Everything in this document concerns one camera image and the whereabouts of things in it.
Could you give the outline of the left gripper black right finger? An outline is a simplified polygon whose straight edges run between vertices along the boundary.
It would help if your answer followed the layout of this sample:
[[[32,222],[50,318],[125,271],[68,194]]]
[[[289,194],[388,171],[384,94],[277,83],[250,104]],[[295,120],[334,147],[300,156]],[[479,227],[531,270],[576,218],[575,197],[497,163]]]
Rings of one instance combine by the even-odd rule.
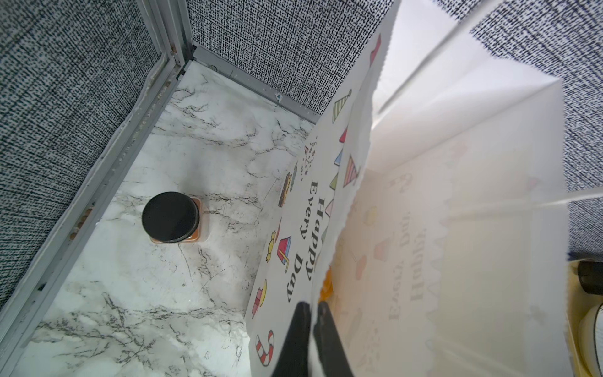
[[[323,375],[353,377],[353,371],[345,355],[334,317],[326,302],[318,304],[317,323],[314,325],[312,333]]]

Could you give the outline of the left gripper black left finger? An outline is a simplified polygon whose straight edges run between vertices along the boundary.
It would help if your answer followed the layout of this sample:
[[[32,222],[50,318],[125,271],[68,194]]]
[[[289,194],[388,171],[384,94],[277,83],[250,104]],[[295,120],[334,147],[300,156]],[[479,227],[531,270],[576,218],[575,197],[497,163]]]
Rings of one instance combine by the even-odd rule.
[[[309,375],[309,303],[299,302],[291,319],[273,377],[307,377]]]

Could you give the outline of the orange bread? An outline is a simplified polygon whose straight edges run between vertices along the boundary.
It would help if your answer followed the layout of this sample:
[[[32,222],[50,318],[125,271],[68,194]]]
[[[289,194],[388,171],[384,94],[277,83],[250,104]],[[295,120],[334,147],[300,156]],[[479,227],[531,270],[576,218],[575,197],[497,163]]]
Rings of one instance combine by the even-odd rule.
[[[320,290],[319,302],[326,302],[333,295],[332,270],[329,269],[323,281],[323,286]]]

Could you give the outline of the white paper gift bag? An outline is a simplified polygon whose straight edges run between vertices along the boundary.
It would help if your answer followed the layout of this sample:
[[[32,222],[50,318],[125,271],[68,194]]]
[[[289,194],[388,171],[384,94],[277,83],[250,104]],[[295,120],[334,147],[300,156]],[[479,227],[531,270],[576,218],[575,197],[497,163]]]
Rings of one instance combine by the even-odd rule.
[[[285,179],[247,310],[273,376],[320,290],[355,376],[570,376],[559,79],[396,1]]]

